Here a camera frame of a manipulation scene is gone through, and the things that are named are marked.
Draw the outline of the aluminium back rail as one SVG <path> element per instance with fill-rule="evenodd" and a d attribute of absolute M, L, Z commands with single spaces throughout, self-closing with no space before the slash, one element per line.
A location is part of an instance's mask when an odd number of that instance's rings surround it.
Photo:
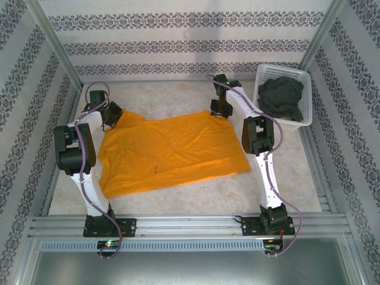
<path fill-rule="evenodd" d="M 169 79 L 169 80 L 119 80 L 119 81 L 106 81 L 106 80 L 91 80 L 83 81 L 82 84 L 90 84 L 96 81 L 105 82 L 106 84 L 147 84 L 147 83 L 212 83 L 213 81 L 208 78 L 190 78 L 190 79 Z"/>

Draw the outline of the sheet metal shelf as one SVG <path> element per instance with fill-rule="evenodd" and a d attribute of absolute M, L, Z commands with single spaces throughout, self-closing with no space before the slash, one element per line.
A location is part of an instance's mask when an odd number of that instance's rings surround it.
<path fill-rule="evenodd" d="M 31 285 L 352 285 L 335 239 L 300 239 L 278 258 L 259 251 L 42 252 Z"/>

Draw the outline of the dark grey t-shirt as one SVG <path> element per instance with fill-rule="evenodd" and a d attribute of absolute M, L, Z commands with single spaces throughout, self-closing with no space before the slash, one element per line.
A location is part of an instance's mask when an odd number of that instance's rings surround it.
<path fill-rule="evenodd" d="M 295 122 L 303 121 L 298 107 L 304 85 L 293 78 L 282 76 L 269 79 L 258 87 L 259 108 L 273 118 L 284 118 Z"/>

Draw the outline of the aluminium side rail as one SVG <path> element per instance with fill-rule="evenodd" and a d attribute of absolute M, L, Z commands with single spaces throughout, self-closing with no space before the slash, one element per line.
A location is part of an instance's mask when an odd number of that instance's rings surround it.
<path fill-rule="evenodd" d="M 299 135 L 303 144 L 321 209 L 323 212 L 337 214 L 338 210 L 335 206 L 310 126 L 300 127 Z"/>
<path fill-rule="evenodd" d="M 66 125 L 70 122 L 72 122 L 75 119 L 75 114 L 78 109 L 78 105 L 80 102 L 81 94 L 83 91 L 83 87 L 81 87 L 75 94 L 75 97 L 72 101 L 71 107 L 69 109 L 68 117 L 61 123 L 61 125 Z M 54 165 L 53 172 L 50 176 L 50 181 L 48 183 L 48 188 L 46 190 L 46 195 L 44 197 L 42 207 L 40 209 L 39 216 L 47 216 L 49 214 L 50 205 L 53 199 L 54 191 L 56 184 L 58 182 L 60 170 L 58 169 L 57 165 Z"/>

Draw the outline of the white plastic mesh basket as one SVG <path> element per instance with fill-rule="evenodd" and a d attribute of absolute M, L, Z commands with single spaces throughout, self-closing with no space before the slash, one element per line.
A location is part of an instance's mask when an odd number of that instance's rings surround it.
<path fill-rule="evenodd" d="M 301 126 L 309 126 L 312 123 L 312 87 L 311 76 L 298 69 L 285 66 L 261 64 L 256 71 L 255 87 L 253 102 L 259 108 L 258 104 L 258 87 L 264 84 L 269 79 L 277 79 L 282 76 L 287 76 L 300 81 L 304 85 L 302 98 L 298 103 L 298 107 L 303 115 L 303 121 L 295 122 L 284 118 L 275 118 L 284 129 L 295 130 Z"/>

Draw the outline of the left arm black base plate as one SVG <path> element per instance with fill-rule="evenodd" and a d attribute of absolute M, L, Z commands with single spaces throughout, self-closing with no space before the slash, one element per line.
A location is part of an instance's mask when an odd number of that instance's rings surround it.
<path fill-rule="evenodd" d="M 123 238 L 133 238 L 137 228 L 137 220 L 135 218 L 117 218 L 118 224 Z M 88 216 L 85 221 L 83 236 L 85 238 L 118 238 L 119 232 L 117 227 L 106 217 L 98 217 L 97 219 Z"/>

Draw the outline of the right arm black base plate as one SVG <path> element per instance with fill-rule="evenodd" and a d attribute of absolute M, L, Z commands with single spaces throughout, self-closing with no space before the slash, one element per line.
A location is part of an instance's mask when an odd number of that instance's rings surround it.
<path fill-rule="evenodd" d="M 242 217 L 241 224 L 244 236 L 280 235 L 281 232 L 286 236 L 293 236 L 296 233 L 291 217 L 279 223 L 261 217 Z"/>

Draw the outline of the right controller board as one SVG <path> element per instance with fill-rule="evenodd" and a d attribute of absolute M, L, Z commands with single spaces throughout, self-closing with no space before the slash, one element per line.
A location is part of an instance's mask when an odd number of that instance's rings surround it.
<path fill-rule="evenodd" d="M 278 239 L 264 239 L 264 248 L 269 253 L 281 252 L 283 250 L 283 238 Z"/>

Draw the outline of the aluminium frame post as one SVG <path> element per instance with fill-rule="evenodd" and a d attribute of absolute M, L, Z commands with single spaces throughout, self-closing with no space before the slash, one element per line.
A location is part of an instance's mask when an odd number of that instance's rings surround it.
<path fill-rule="evenodd" d="M 344 4 L 347 0 L 332 0 L 331 5 L 327 9 L 313 39 L 311 40 L 305 54 L 303 55 L 298 69 L 302 71 L 307 71 L 310 64 L 312 63 L 315 55 L 319 51 L 321 45 L 323 44 L 330 28 L 336 21 L 339 13 L 341 12 Z"/>
<path fill-rule="evenodd" d="M 28 10 L 32 14 L 41 31 L 43 32 L 52 50 L 62 64 L 66 74 L 69 76 L 69 79 L 77 90 L 82 90 L 83 82 L 81 81 L 78 72 L 72 64 L 62 42 L 56 34 L 56 31 L 54 30 L 50 20 L 44 12 L 39 0 L 24 0 L 24 2 L 26 3 Z"/>

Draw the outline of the left controller board green light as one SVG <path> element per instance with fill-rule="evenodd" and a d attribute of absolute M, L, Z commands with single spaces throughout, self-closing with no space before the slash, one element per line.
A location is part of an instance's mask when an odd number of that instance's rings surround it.
<path fill-rule="evenodd" d="M 119 240 L 100 240 L 97 243 L 98 250 L 117 250 L 119 248 Z"/>

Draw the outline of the aluminium mounting rail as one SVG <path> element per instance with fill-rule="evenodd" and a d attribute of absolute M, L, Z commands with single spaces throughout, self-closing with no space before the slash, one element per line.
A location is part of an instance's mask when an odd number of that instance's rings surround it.
<path fill-rule="evenodd" d="M 300 238 L 334 237 L 351 235 L 352 231 L 345 214 L 305 213 L 303 221 L 295 214 L 295 230 L 301 226 Z M 243 236 L 241 224 L 235 215 L 136 215 L 137 239 L 211 239 L 240 238 Z M 34 217 L 27 236 L 30 238 L 81 238 L 85 225 L 85 215 L 53 215 Z"/>

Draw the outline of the orange t-shirt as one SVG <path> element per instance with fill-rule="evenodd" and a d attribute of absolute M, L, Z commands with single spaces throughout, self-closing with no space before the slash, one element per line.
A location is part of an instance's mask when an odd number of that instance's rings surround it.
<path fill-rule="evenodd" d="M 106 198 L 250 171 L 230 121 L 208 111 L 148 121 L 124 112 L 106 132 L 98 158 Z"/>

